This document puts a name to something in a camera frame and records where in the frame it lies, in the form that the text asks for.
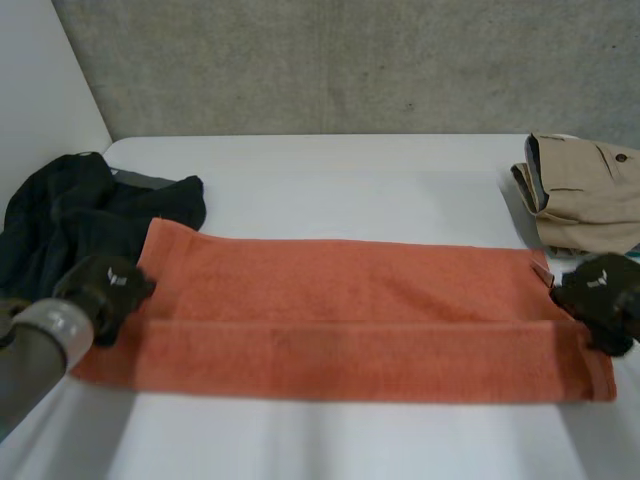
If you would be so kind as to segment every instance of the white tabletop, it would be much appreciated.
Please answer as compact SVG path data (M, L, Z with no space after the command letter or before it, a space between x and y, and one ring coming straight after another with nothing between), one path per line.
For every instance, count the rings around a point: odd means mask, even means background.
M539 246L509 182L522 135L135 138L114 168L205 183L202 232ZM567 268L554 263L556 270ZM446 406L133 394L67 379L2 478L636 479L640 353L614 404Z

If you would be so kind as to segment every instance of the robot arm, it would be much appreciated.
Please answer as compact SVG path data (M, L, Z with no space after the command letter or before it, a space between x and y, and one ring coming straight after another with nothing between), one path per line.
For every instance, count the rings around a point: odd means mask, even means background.
M640 340L640 265L616 254L587 260L550 290L553 301L591 331L591 347L612 357Z
M0 442L87 353L113 345L126 316L154 282L122 257L92 256L56 286L53 298L0 307Z

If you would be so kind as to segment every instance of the gray robot arm cylinder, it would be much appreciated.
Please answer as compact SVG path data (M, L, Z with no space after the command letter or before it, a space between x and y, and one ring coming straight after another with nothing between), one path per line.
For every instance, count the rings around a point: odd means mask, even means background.
M93 325L78 306L40 300L13 318L0 349L0 442L87 353Z

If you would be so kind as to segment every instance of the orange towel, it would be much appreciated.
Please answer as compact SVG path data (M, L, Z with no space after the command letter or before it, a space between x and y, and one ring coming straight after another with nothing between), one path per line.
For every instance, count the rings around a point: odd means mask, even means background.
M80 378L136 390L488 403L612 400L611 360L527 250L233 240L152 222L158 280Z

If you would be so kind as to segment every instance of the white wall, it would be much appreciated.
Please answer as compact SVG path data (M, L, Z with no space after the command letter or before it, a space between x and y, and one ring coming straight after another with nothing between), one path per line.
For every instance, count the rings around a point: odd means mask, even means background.
M0 0L0 215L20 184L111 138L49 0Z

